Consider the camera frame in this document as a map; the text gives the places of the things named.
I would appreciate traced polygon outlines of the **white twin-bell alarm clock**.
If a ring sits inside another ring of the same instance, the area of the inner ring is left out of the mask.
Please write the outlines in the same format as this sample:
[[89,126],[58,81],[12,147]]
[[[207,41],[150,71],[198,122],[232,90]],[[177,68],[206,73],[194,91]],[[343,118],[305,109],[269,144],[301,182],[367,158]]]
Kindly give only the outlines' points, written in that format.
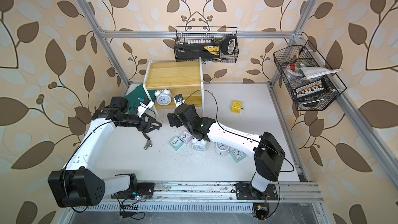
[[161,106],[170,105],[172,102],[172,95],[169,89],[157,90],[154,95],[156,102]]
[[196,138],[191,141],[191,148],[196,152],[205,152],[208,142],[206,140],[198,140]]

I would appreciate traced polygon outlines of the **teal square alarm clock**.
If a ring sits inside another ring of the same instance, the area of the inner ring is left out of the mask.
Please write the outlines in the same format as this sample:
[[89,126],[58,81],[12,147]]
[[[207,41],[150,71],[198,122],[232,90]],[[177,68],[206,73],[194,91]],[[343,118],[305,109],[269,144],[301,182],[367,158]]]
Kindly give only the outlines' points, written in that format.
[[169,145],[175,150],[178,151],[183,145],[184,142],[179,137],[174,137],[169,141]]
[[238,163],[240,161],[242,161],[243,159],[245,159],[246,154],[243,153],[242,151],[238,150],[238,149],[233,149],[230,152],[231,157],[233,158],[233,160]]

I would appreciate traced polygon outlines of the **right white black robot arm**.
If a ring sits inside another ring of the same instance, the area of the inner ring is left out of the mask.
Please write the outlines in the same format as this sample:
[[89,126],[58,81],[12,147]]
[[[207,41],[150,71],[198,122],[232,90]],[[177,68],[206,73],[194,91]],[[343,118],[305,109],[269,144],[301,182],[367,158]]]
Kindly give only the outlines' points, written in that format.
[[221,143],[252,157],[256,167],[249,186],[252,192],[263,194],[270,182],[278,181],[286,153],[272,134],[231,129],[215,119],[200,117],[194,105],[179,105],[168,119],[172,127],[185,127],[197,144]]

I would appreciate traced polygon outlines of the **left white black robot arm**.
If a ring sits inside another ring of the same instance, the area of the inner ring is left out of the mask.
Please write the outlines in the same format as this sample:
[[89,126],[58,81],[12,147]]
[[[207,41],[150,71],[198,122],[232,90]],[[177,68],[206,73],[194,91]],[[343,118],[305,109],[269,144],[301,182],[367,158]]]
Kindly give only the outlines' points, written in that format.
[[161,128],[161,123],[145,113],[153,107],[153,101],[145,97],[138,102],[137,114],[127,112],[129,101],[125,97],[113,97],[109,106],[95,111],[89,131],[72,157],[61,170],[51,172],[48,177],[59,207],[95,206],[113,194],[132,196],[139,192],[135,174],[102,179],[95,173],[103,148],[117,127],[136,128],[141,133]]

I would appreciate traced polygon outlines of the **lilac square alarm clock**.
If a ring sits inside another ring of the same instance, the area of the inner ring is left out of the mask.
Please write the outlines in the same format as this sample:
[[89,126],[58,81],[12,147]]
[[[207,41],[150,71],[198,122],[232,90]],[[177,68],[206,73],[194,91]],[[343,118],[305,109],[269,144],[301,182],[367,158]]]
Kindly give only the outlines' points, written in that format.
[[189,142],[192,140],[192,134],[189,133],[188,131],[183,131],[182,134],[179,136],[179,139],[184,143],[184,144],[189,144]]

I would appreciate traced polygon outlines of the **wooden two-tier shelf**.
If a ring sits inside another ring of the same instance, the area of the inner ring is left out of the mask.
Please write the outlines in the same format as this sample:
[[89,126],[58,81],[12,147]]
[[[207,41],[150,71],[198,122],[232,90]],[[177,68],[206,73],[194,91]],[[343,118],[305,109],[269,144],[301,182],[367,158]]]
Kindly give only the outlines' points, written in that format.
[[203,69],[201,61],[153,62],[149,61],[143,88],[150,90],[170,90],[171,96],[181,94],[189,105],[204,108]]

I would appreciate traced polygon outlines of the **large white twin-bell clock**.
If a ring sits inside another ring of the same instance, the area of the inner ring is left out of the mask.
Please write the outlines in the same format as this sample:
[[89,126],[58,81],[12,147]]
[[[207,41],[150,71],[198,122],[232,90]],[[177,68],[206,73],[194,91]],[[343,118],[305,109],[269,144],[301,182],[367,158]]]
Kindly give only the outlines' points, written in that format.
[[218,155],[225,156],[230,152],[230,146],[220,142],[215,142],[215,152]]

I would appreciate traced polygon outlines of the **yellow cube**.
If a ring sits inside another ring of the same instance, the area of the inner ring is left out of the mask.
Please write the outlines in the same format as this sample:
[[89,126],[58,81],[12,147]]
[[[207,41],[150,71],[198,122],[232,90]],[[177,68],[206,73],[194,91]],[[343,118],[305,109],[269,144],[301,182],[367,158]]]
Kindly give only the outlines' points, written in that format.
[[236,114],[240,114],[240,112],[242,110],[242,106],[243,106],[242,102],[234,101],[233,105],[231,107],[231,112],[232,113],[236,113]]

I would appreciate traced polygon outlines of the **black yellow box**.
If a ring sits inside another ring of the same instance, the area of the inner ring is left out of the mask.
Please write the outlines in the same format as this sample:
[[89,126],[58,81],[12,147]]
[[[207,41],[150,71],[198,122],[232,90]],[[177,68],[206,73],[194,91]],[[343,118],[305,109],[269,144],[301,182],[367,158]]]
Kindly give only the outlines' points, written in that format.
[[215,43],[179,44],[174,47],[176,61],[218,60],[220,46]]

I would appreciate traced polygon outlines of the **white paper booklet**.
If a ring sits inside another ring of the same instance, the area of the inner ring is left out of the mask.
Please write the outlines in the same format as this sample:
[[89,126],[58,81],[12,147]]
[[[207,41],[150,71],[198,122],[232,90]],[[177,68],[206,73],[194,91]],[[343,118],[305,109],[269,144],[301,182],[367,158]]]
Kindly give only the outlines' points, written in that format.
[[314,79],[328,74],[335,74],[340,72],[341,70],[341,68],[327,69],[324,67],[301,67],[298,70],[298,73],[302,74],[306,79]]

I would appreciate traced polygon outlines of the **paint tube set box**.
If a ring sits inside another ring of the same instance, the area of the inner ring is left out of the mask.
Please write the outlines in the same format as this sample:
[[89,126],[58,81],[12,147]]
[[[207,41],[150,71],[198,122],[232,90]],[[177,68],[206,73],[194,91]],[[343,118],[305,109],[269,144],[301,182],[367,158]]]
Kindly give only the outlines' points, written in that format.
[[306,84],[293,90],[293,95],[296,99],[302,100],[309,97],[319,96],[327,92],[333,91],[327,84],[325,79],[318,80],[316,82]]

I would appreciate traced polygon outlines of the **orange handled pliers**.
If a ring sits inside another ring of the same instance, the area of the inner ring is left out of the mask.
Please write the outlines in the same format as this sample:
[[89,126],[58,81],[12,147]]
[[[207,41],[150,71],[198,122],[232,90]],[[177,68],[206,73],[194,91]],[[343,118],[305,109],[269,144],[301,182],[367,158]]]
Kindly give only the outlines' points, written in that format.
[[152,147],[153,143],[152,143],[150,137],[146,133],[142,132],[142,135],[146,139],[146,144],[144,146],[144,150],[147,150],[148,148]]

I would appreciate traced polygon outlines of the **black handled tool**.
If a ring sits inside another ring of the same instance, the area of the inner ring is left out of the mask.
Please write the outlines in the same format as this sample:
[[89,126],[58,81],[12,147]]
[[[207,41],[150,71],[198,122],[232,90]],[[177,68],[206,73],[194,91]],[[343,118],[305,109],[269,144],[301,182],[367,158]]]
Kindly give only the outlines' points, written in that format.
[[237,48],[237,37],[232,35],[224,38],[220,43],[220,51],[225,56],[235,54]]

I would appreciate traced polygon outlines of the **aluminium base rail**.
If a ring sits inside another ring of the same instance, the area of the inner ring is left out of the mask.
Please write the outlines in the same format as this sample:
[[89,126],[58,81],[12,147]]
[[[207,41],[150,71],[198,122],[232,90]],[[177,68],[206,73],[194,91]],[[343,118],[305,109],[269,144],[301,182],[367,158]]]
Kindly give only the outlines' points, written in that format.
[[140,194],[147,202],[259,202],[324,203],[317,183],[271,183],[260,198],[237,188],[234,181],[154,181],[149,192]]

